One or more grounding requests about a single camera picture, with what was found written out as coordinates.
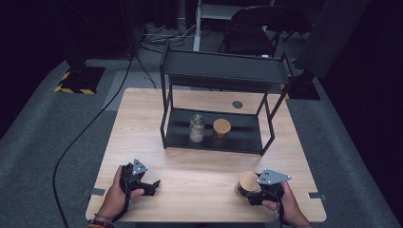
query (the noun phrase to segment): wooden table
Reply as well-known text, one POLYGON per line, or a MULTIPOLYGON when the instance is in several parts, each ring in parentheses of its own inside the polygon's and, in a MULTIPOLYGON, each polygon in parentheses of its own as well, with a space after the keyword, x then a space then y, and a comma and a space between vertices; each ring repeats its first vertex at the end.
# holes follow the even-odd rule
MULTIPOLYGON (((254 113, 261 94, 176 90, 176 106, 216 111, 254 113), (243 108, 232 103, 241 101, 243 108)), ((269 104, 278 95, 269 95, 269 104)), ((259 118, 262 142, 269 130, 262 111, 259 118)), ((121 221, 154 222, 270 222, 273 213, 263 206, 251 206, 236 194, 243 171, 261 172, 264 168, 292 176, 291 188, 302 212, 310 221, 326 219, 320 199, 309 199, 316 192, 310 168, 301 148, 297 132, 283 103, 273 120, 276 139, 266 154, 171 148, 163 149, 160 125, 163 98, 159 89, 129 88, 125 91, 95 188, 108 189, 121 164, 140 160, 148 167, 142 181, 161 180, 154 197, 141 197, 130 206, 121 221)), ((92 196, 86 217, 92 219, 105 195, 92 196)))

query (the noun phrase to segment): wooden lid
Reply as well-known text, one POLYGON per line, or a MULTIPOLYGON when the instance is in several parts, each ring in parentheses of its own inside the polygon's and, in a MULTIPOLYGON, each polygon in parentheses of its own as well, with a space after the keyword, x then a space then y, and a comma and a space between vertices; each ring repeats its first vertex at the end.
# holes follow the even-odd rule
POLYGON ((213 123, 213 127, 219 134, 226 134, 231 130, 231 124, 225 119, 216 119, 213 123))
POLYGON ((240 174, 240 186, 248 192, 255 192, 260 188, 258 178, 256 173, 245 171, 240 174))

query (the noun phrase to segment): beaded bracelet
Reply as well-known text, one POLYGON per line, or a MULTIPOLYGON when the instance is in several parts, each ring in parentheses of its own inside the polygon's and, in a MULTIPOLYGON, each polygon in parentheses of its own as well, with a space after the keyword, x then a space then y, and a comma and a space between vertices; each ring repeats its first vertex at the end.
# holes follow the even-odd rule
POLYGON ((94 220, 94 219, 90 219, 88 221, 88 223, 89 224, 94 224, 94 225, 104 226, 106 228, 114 228, 112 224, 109 224, 109 223, 104 222, 104 221, 94 220))

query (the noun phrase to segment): dark background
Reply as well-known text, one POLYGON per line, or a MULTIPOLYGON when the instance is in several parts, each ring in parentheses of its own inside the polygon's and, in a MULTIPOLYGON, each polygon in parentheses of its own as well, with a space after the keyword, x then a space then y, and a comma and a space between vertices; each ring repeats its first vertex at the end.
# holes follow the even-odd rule
MULTIPOLYGON (((55 32, 32 3, 0 2, 0 138, 36 87, 65 60, 55 32)), ((122 43, 127 42, 119 1, 71 3, 97 28, 122 43)), ((138 5, 137 18, 152 20, 149 6, 138 5)), ((127 46, 100 35, 67 5, 62 9, 85 58, 125 55, 127 46)), ((403 198, 399 191, 403 185, 402 15, 401 1, 371 1, 332 70, 320 79, 400 224, 403 224, 400 206, 403 198)))

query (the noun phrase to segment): person's arm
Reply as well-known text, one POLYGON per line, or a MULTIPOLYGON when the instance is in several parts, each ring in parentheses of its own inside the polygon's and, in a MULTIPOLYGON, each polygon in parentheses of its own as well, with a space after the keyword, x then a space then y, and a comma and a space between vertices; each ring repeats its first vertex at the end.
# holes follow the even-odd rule
MULTIPOLYGON (((299 209, 296 197, 290 188, 287 181, 281 183, 284 190, 284 196, 282 197, 282 205, 284 207, 284 220, 294 228, 311 228, 313 227, 311 222, 302 214, 299 209)), ((274 211, 277 208, 277 203, 264 200, 261 203, 263 206, 274 211)))
MULTIPOLYGON (((119 181, 122 175, 122 167, 119 166, 118 171, 116 171, 115 178, 113 179, 112 185, 106 193, 104 203, 102 204, 100 210, 95 214, 93 220, 94 223, 99 224, 89 224, 88 227, 113 227, 111 223, 113 219, 122 211, 125 206, 125 193, 119 186, 119 181)), ((143 189, 136 189, 131 192, 130 197, 132 200, 141 196, 144 193, 143 189)))

